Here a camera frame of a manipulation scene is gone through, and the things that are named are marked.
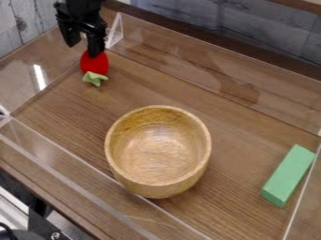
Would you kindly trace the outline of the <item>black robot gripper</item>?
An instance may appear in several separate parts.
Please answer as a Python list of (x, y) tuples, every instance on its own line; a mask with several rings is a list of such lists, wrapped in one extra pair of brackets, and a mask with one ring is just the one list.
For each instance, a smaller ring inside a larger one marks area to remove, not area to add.
[(107, 23), (101, 17), (105, 0), (56, 0), (56, 20), (63, 39), (70, 47), (81, 41), (81, 33), (89, 39), (90, 58), (95, 58), (106, 48)]

